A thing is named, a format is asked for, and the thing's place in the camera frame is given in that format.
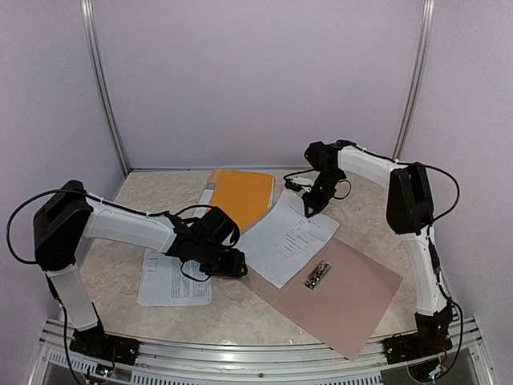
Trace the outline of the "white printed paper sheets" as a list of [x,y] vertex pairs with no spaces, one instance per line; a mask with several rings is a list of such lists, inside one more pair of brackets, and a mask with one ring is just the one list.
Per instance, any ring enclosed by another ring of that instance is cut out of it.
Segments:
[[304,216],[303,200],[285,190],[272,209],[237,242],[246,264],[280,289],[330,241],[339,227],[334,219]]

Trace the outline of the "orange file folder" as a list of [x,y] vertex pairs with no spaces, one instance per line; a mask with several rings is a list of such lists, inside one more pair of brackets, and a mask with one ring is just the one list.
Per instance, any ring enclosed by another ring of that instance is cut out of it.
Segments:
[[240,170],[214,170],[201,195],[201,205],[221,208],[244,233],[272,207],[275,178]]

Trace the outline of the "remaining white paper stack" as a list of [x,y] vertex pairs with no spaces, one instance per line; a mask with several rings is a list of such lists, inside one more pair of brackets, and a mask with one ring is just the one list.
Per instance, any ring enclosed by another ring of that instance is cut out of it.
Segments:
[[143,307],[204,306],[212,303],[212,283],[200,264],[145,250],[137,303]]

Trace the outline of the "translucent grey plastic sheet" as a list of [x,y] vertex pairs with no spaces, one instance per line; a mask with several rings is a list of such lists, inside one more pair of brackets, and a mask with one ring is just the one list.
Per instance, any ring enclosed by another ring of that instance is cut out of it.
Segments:
[[[332,268],[310,290],[304,282],[321,260]],[[334,238],[280,289],[252,269],[242,282],[273,309],[354,361],[382,320],[402,276]]]

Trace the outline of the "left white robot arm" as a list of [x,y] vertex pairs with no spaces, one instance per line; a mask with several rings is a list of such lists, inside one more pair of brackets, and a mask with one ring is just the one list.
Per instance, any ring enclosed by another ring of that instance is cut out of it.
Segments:
[[242,278],[245,255],[236,248],[240,229],[227,213],[206,205],[201,217],[180,213],[144,213],[91,195],[78,180],[47,192],[49,200],[33,218],[34,256],[79,340],[94,356],[112,348],[79,274],[75,252],[82,239],[104,239],[136,245],[195,261],[207,277]]

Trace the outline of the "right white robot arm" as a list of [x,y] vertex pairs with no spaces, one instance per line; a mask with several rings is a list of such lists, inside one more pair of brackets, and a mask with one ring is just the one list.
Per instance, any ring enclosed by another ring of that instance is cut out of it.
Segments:
[[434,241],[436,218],[427,166],[379,156],[348,140],[313,142],[305,150],[305,158],[318,173],[301,197],[307,217],[317,215],[334,199],[337,185],[346,180],[348,172],[387,191],[386,222],[406,250],[417,290],[417,330],[390,338],[389,348],[397,351],[399,346],[408,347],[419,356],[433,349],[450,349],[448,327],[453,320],[453,306],[442,281]]

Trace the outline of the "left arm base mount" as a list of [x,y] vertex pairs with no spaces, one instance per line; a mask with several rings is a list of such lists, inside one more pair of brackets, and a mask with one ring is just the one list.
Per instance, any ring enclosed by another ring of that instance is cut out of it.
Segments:
[[70,350],[94,359],[134,366],[139,345],[136,339],[113,334],[85,337],[83,333],[75,333]]

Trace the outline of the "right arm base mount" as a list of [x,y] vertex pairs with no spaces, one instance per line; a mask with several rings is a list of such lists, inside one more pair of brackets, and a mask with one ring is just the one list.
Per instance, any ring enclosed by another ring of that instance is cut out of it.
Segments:
[[403,363],[448,351],[453,347],[448,336],[424,342],[416,334],[395,335],[383,342],[388,364]]

